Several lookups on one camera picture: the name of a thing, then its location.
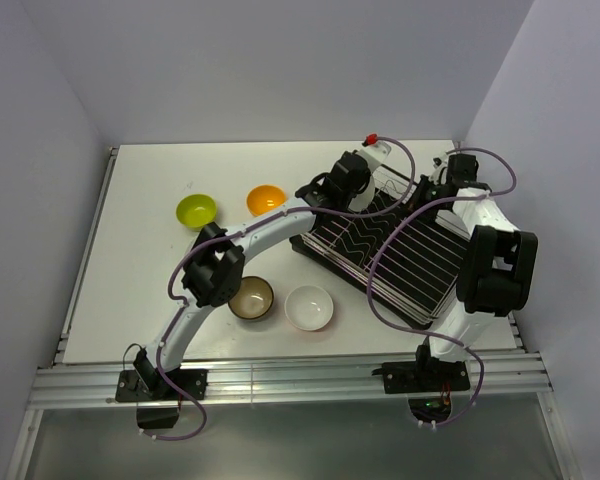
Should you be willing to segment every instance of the wire rack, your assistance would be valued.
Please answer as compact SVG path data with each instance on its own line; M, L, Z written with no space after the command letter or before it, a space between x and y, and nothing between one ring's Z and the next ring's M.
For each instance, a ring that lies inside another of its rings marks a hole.
M365 212L395 203L408 179L387 166L373 174L376 193ZM311 233L292 239L293 248L356 286L366 289L373 257L410 211L403 208L368 219L327 217ZM389 245L374 281L374 298L411 327L426 329L449 305L468 234L451 212L416 219Z

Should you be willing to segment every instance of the yellow-green bowl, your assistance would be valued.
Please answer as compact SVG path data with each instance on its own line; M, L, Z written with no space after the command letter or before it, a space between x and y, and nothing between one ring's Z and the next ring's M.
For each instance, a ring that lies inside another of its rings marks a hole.
M213 222L218 213L216 202L209 195L197 193L183 198L176 208L176 217L185 227L200 230Z

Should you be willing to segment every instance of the bowl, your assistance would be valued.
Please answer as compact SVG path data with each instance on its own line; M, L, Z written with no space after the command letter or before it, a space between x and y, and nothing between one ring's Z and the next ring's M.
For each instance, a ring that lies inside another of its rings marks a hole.
M192 230L200 230L211 223L216 218L216 213L216 202L209 195L201 193L183 198L176 208L178 221Z
M240 289L229 300L229 309L243 320L262 318L273 305L273 289L269 282L260 277L244 277Z
M269 210L279 207L287 200L281 188L275 185L260 185L247 195L247 208L251 215L257 217Z
M331 320L333 300L323 288L303 285L289 294L284 302L284 313L300 330L319 330Z

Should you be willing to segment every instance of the cable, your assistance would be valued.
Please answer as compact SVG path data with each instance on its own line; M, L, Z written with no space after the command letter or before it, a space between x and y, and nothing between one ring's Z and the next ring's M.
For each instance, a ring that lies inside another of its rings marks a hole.
M124 372L126 370L126 363L125 363L125 357L127 356L127 353L129 353L129 350L131 350L133 347L138 347L140 350L142 350L142 345L140 345L139 343L132 343L131 345L129 345L127 347L127 349L124 351L124 354L122 355L122 371Z
M451 153L456 153L456 152L469 152L469 151L481 152L481 153L485 153L487 155L491 155L496 160L498 160L500 163L502 163L505 166L505 168L509 171L509 173L511 174L511 186L509 188L499 191L499 192L492 192L490 194L491 196L495 197L495 196L499 196L499 195L505 195L507 193L512 192L516 188L516 185L518 184L518 179L516 177L515 172L511 168L511 166L506 162L506 160L504 158L502 158L501 156L499 156L489 150L485 150L483 148L456 148L454 150L448 151L447 155L449 155ZM440 338L442 340L446 340L455 345L458 345L459 347L463 348L469 355L471 355L473 358L475 358L476 361L478 362L478 365L480 365L480 375L478 377L478 384L476 385L476 389L473 392L473 395L471 395L471 398L469 398L469 402L460 410L460 412L458 412L453 417L448 418L444 422L440 422L438 424L438 426L448 425L450 423L455 422L457 419L462 417L471 408L471 406L475 403L476 399L478 398L478 395L480 394L480 390L482 389L482 384L484 382L484 362L482 361L482 359L478 356L478 354L476 352L474 352L471 348L466 346L460 340L457 340L453 337L450 337L448 335L443 335L443 334L437 333L437 332L426 332L426 331L421 331L421 330L414 330L413 328L403 327L402 325L396 325L395 323L392 323L389 320L387 320L386 318L384 318L382 316L382 314L376 308L375 303L373 301L373 279L375 277L376 270L378 269L378 264L380 263L380 259L382 258L382 256L384 255L384 252L389 247L389 244L393 240L395 240L396 237L400 234L400 232L402 232L402 230L407 225L409 225L417 216L423 214L424 212L426 212L427 210L429 210L433 207L442 205L444 203L479 201L479 200L484 200L488 196L489 196L489 194L479 195L477 197L439 198L437 200L433 200L432 202L427 203L426 205L423 205L422 207L418 208L411 215L409 215L402 222L400 222L400 225L398 225L398 227L391 233L391 235L389 235L389 237L385 240L385 242L382 244L382 246L378 249L375 256L373 257L373 261L371 262L371 268L369 269L369 278L367 280L367 302L369 303L369 308L371 308L371 311L373 312L373 314L376 317L378 317L378 320L380 320L386 326L394 328L396 330L400 330L402 332L413 333L415 335L423 335L426 337Z
M411 188L413 187L413 183L415 180L415 173L416 173L416 165L415 165L415 159L413 158L413 155L411 154L411 151L400 141L395 140L393 138L389 138L389 137L377 137L377 140L380 141L385 141L385 142L389 142L392 143L394 145L396 145L397 147L399 147L409 158L409 162L411 164L411 177L409 178L409 185L407 187L407 189L405 190L405 192L403 193L403 195L392 205L390 205L389 207L380 210L378 212L374 212L374 213L366 213L366 214L360 214L360 213L347 213L347 212L340 212L337 210L331 210L331 209L327 209L327 208L320 208L320 207L295 207L295 208L290 208L289 210L287 210L286 214L289 213L299 213L299 212L316 212L316 213L325 213L325 214L329 214L329 215L338 215L344 218L372 218L375 216L379 216L379 215L384 215L385 213L393 210L396 207L399 207L403 204L404 200L407 198L407 196L409 195L409 193L411 192ZM487 155L491 155L494 158L496 158L498 161L500 161L500 163L502 163L507 170L509 171L509 173L511 174L511 178L513 181L512 186L507 189L507 190L503 190L502 192L496 192L496 193L492 193L492 196L496 196L496 195L504 195L505 193L509 193L511 192L517 184L517 179L516 179L516 175L515 172L513 171L513 169L509 166L509 164L499 155L489 151L489 150L485 150L485 149L481 149L481 148L457 148L454 150L450 150L449 152L447 152L447 155L451 154L451 153L456 153L456 152L463 152L463 151L476 151L476 152L481 152L481 153L485 153ZM389 236L389 238L385 241L385 243L380 247L380 249L378 250L378 252L376 253L376 255L374 256L374 260L372 263L372 267L371 270L369 272L369 278L367 281L367 299L369 302L369 307L371 308L371 311L376 315L376 317L378 317L378 319L384 323L385 325L394 328L396 330L400 330L400 331L404 331L407 333L414 333L417 335L423 335L423 336L427 336L427 337L437 337L437 338L441 338L444 340L447 340L451 343L454 343L456 345L461 346L462 348L464 348L464 350L469 353L471 356L473 356L478 364L480 365L480 376L478 379L478 384L476 385L476 390L474 392L474 394L471 396L469 403L467 404L467 406L465 406L465 408L463 408L460 413L458 413L457 415L453 416L452 418L449 418L448 420L439 423L438 425L445 425L445 424L449 424L455 420L457 420L458 418L460 418L462 415L464 415L464 413L469 409L469 407L475 403L475 400L480 392L480 389L482 388L482 383L484 380L484 363L482 361L482 359L473 351L471 350L469 347L465 346L462 342L460 342L459 340L456 340L453 337L449 337L447 335L443 335L440 333L436 333L436 332L427 332L427 331L420 331L420 330L413 330L411 328L408 327L402 327L400 325L395 325L393 323L391 323L390 321L388 321L387 319L385 319L380 312L378 312L378 310L376 309L375 304L373 303L373 296L372 296L372 285L373 285L373 278L375 276L375 272L376 269L378 267L378 263L380 261L380 258L382 257L382 255L384 254L385 250L387 249L389 243L391 243L391 241L393 241L397 235L400 233L400 231L406 227L415 217L417 217L418 215L420 215L421 213L429 210L430 208L440 205L442 203L448 203L448 202L454 202L454 201L479 201L482 200L484 198L486 198L488 195L481 195L478 197L452 197L452 198L443 198L443 199L438 199L438 200L434 200L431 203L428 203L426 205L424 205L423 207L419 208L418 210L416 210L415 212L413 212L411 215L409 215L409 217L407 217L405 220L403 220L400 225L394 230L394 232ZM180 319L180 317L182 316L182 313L184 312L184 310L189 306L189 300L187 299L187 297L183 296L183 295L175 295L173 293L173 285L175 283L175 279L178 275L178 273L180 272L180 269L182 269L182 267L187 264L191 258L196 255L199 251L201 251L203 248L207 248L211 245L214 245L216 243L221 243L221 242L225 242L225 241L229 241L232 240L238 236L242 236L246 233L249 233L253 230L256 230L260 227L262 227L263 225L268 224L269 222L272 222L278 218L280 218L281 216L284 216L285 213L284 212L278 212L277 214L274 214L270 217L267 217L259 222L256 222L255 224L249 226L248 228L246 228L244 231L242 232L236 232L232 235L227 235L225 237L219 237L219 238L214 238L211 240L208 240L206 242L201 243L200 245L197 245L196 247L194 247L189 253L187 253L187 255L185 255L185 257L178 263L178 265L176 266L176 268L174 269L173 273L171 274L171 277L169 278L169 283L167 285L167 294L169 295L169 297L172 300L176 300L176 301L182 301L182 305L180 306L180 308L178 309L178 311L176 312L176 314L174 315L173 319L171 320L171 322L169 323L169 325L167 326L167 329L165 330L165 333L163 334L162 338L161 338L161 342L163 345L165 345L167 343L167 340L169 338L169 335L171 334L171 332L173 331L173 329L175 328L178 320ZM183 390L182 388L180 388L178 385L176 385L168 376L167 373L165 372L164 368L162 367L162 362L161 362L161 356L162 356L162 346L159 346L157 351L156 351L156 366L157 366L157 370L160 373L160 375L162 376L162 378L164 379L164 381L171 387L173 388L176 392L178 392L179 394L181 394L184 398L186 398L187 400L191 401L199 410L200 413L202 414L202 422L200 423L200 425L198 426L198 428L196 428L193 432L188 433L186 435L181 435L181 436L173 436L173 437L169 437L169 436L165 436L165 435L150 435L147 432L143 432L145 435L151 437L154 440L163 440L163 441L179 441L179 440L186 440L192 437L195 437L196 435L198 435L203 429L204 426L207 423L207 412L204 409L204 407L202 406L202 404L200 404L200 402L198 402L192 395L190 395L188 392L186 392L185 390Z

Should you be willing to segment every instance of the table surface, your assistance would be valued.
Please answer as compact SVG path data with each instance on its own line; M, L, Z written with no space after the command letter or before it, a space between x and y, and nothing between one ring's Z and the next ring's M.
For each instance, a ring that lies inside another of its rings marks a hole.
M416 157L418 175L430 173L432 158L452 148L450 141L405 143ZM149 343L171 318L175 304L167 297L167 280L196 235L176 220L175 208L183 197L211 195L220 225L240 223L252 218L245 199L253 187L274 184L292 196L329 170L345 150L356 148L359 143L353 141L122 146L71 319L64 362L119 362L130 343ZM397 148L386 163L409 172L408 160ZM419 335L382 325L363 293L293 252L288 242L254 259L244 273L271 283L276 296L272 311L260 322L246 323L227 306L218 308L189 345L187 359L412 353L422 342ZM323 287L334 300L334 317L319 332L299 331L284 315L286 296L306 284ZM508 320L496 320L475 348L516 348Z

